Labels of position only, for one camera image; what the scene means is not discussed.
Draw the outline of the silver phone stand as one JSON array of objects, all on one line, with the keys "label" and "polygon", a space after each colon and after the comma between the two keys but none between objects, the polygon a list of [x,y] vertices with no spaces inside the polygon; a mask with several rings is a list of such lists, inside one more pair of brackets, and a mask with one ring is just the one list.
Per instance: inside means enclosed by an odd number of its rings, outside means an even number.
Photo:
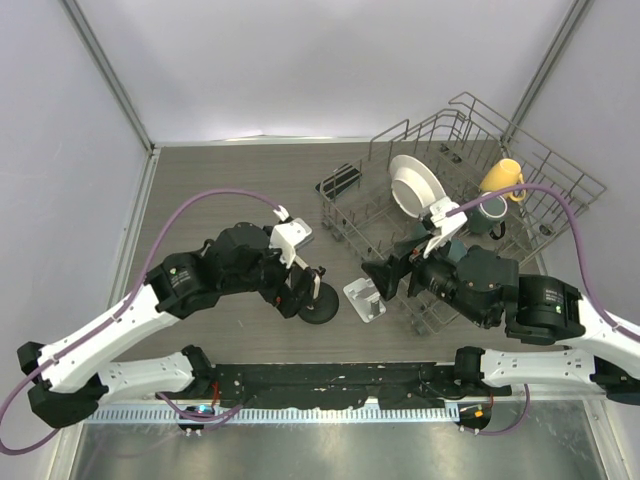
[{"label": "silver phone stand", "polygon": [[370,278],[358,278],[343,288],[346,299],[366,324],[386,314],[380,292]]}]

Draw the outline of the black round phone stand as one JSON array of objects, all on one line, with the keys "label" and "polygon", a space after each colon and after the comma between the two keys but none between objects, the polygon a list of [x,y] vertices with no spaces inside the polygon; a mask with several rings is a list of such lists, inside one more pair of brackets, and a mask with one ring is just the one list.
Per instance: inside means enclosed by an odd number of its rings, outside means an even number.
[{"label": "black round phone stand", "polygon": [[325,282],[320,283],[317,298],[310,306],[301,308],[298,316],[311,325],[321,325],[331,321],[339,309],[339,297],[336,290]]}]

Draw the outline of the white cased smartphone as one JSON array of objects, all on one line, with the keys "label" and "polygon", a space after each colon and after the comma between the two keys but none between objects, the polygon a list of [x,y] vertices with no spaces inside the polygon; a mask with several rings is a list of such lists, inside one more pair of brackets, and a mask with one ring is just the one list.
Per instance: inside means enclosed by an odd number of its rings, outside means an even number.
[{"label": "white cased smartphone", "polygon": [[318,271],[314,270],[313,271],[313,286],[311,288],[311,304],[314,304],[317,301],[317,298],[318,298],[319,292],[320,292],[321,283],[322,283],[321,274]]}]

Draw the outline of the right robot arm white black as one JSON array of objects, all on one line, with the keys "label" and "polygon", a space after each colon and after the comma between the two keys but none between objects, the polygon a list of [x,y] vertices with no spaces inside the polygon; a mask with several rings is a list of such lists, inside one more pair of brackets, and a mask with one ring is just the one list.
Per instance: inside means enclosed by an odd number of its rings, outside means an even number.
[{"label": "right robot arm white black", "polygon": [[386,260],[366,261],[361,268],[386,300],[406,279],[408,296],[428,291],[480,328],[503,326],[507,337],[539,346],[523,354],[459,349],[451,371],[457,391],[472,395],[485,385],[571,385],[638,404],[637,325],[559,279],[520,273],[515,260],[479,246],[453,260],[449,250],[444,246],[424,254],[406,244]]}]

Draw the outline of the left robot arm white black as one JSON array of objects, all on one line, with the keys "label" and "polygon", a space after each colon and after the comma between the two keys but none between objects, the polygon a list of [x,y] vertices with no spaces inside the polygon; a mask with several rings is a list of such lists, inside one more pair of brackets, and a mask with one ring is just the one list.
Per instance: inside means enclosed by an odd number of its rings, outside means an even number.
[{"label": "left robot arm white black", "polygon": [[309,321],[322,294],[322,269],[309,267],[298,250],[312,239],[301,219],[274,227],[240,222],[195,251],[172,254],[145,274],[127,295],[79,331],[55,343],[28,342],[18,351],[32,387],[32,412],[64,428],[113,401],[147,394],[200,399],[214,384],[203,350],[189,345],[162,358],[120,362],[118,356],[148,336],[213,308],[221,297],[258,293],[283,317]]}]

